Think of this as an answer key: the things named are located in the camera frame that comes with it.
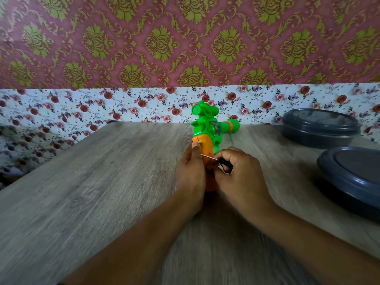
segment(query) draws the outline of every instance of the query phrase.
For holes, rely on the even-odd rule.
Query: toy gun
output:
[[[234,133],[240,128],[240,123],[236,119],[228,119],[227,121],[218,122],[215,118],[219,114],[219,108],[210,106],[203,100],[198,105],[192,107],[193,115],[199,116],[199,119],[191,122],[194,126],[193,142],[198,142],[202,148],[202,154],[214,157],[214,153],[219,152],[221,136],[223,133]],[[211,159],[202,157],[203,164],[206,165]],[[217,188],[215,180],[206,180],[207,191]]]

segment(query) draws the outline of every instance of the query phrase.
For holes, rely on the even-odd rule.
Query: hand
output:
[[[234,147],[220,151],[215,158],[224,158],[234,166],[229,175],[216,167],[214,175],[227,199],[243,216],[252,210],[262,213],[276,205],[269,195],[259,160]],[[227,166],[222,166],[225,172],[230,172]]]
[[[204,169],[201,146],[197,142],[190,143],[177,166],[176,190],[182,192],[200,211],[206,188],[206,171]]]

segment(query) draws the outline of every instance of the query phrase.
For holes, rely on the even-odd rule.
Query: screwdriver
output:
[[[230,161],[227,161],[227,160],[225,160],[225,159],[223,159],[223,158],[219,158],[219,159],[217,159],[217,158],[214,158],[214,157],[207,156],[207,155],[205,155],[205,154],[201,154],[201,156],[204,156],[204,157],[207,157],[207,158],[213,159],[213,160],[215,160],[216,162],[218,162],[219,164],[222,164],[222,165],[227,166],[227,167],[230,169],[230,172],[232,172],[232,169],[234,168],[234,165],[232,165]]]

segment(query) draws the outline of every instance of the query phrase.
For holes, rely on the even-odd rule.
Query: right hand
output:
[[[228,167],[222,165],[225,172],[216,167],[214,176],[229,202],[241,214],[263,213],[276,206],[266,186],[259,160],[235,147],[220,151],[215,158],[223,158],[234,166],[229,175],[225,173],[229,173]]]

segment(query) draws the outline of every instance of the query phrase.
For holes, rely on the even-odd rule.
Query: gray wood grain surface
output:
[[[223,136],[257,157],[283,208],[380,257],[380,226],[323,196],[322,150],[285,139],[279,126],[242,125]],[[0,284],[52,285],[105,247],[174,189],[188,124],[114,122],[0,191]],[[379,148],[357,138],[353,145]],[[154,284],[315,284],[275,242],[218,193],[184,228]]]

